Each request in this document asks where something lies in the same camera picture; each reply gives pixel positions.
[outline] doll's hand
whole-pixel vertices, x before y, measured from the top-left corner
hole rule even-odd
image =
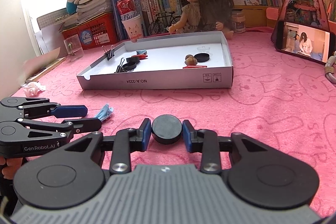
[[[221,31],[224,28],[224,24],[221,22],[216,22],[216,30]]]
[[[7,163],[7,166],[4,169],[2,169],[2,174],[5,179],[12,180],[14,178],[16,171],[22,165],[22,158],[5,159],[4,157],[0,157],[0,165],[5,165],[5,163]]]
[[[170,34],[173,34],[175,31],[176,31],[176,28],[175,28],[174,24],[171,25],[171,26],[168,28],[168,32],[169,32]]]

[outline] pink tablecloth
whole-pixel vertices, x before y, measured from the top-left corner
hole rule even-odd
[[[311,207],[321,216],[330,215],[336,206],[336,88],[324,77],[322,65],[276,52],[269,38],[269,33],[246,32],[229,41],[234,63],[231,89],[83,91],[76,74],[102,55],[97,48],[41,78],[47,90],[39,96],[61,104],[85,104],[89,117],[109,103],[115,111],[102,127],[105,135],[162,114],[189,119],[196,129],[208,128],[222,136],[233,131],[248,134],[313,166],[320,188]],[[200,155],[188,154],[182,140],[164,146],[151,139],[147,152],[132,154],[133,166],[199,161]],[[229,167],[225,153],[222,163]]]

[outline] smartphone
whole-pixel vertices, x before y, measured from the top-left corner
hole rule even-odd
[[[274,46],[279,52],[325,64],[336,51],[335,43],[332,32],[280,20]]]

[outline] bicycle wheel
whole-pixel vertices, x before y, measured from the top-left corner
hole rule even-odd
[[[176,24],[177,22],[180,21],[181,16],[173,16],[172,21],[170,22],[170,26],[173,24]]]
[[[155,20],[149,25],[148,34],[149,35],[156,35],[158,33],[162,33],[164,28],[165,27],[164,27],[162,22]]]

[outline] red crate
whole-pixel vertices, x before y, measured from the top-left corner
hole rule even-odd
[[[106,13],[62,32],[64,39],[78,34],[83,50],[118,43],[113,13]]]

